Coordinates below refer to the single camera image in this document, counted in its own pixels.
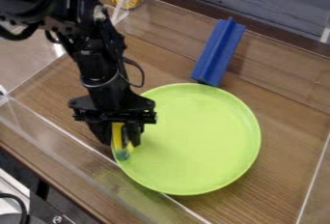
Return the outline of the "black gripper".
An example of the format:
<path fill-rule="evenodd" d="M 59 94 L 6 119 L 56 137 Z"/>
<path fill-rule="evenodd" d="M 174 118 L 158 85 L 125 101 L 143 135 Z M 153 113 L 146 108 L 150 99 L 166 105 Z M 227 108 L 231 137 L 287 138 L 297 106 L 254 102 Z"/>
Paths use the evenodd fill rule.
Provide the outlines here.
<path fill-rule="evenodd" d="M 129 141 L 138 147 L 145 131 L 143 124 L 157 122 L 157 103 L 133 91 L 126 93 L 119 106 L 95 106 L 92 98 L 82 96 L 68 101 L 68 107 L 74 110 L 74 119 L 88 123 L 94 136 L 107 146 L 111 145 L 112 135 L 110 123 L 126 123 Z"/>

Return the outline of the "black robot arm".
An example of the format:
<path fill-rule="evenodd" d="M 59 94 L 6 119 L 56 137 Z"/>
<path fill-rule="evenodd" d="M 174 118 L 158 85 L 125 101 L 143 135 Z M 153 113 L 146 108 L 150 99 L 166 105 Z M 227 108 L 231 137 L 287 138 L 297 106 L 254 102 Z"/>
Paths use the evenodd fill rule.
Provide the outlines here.
<path fill-rule="evenodd" d="M 120 148 L 141 145 L 145 126 L 157 121 L 155 102 L 131 89 L 125 36 L 100 0 L 0 0 L 0 38 L 22 41 L 44 30 L 78 65 L 88 90 L 68 101 L 74 118 L 98 140 Z"/>

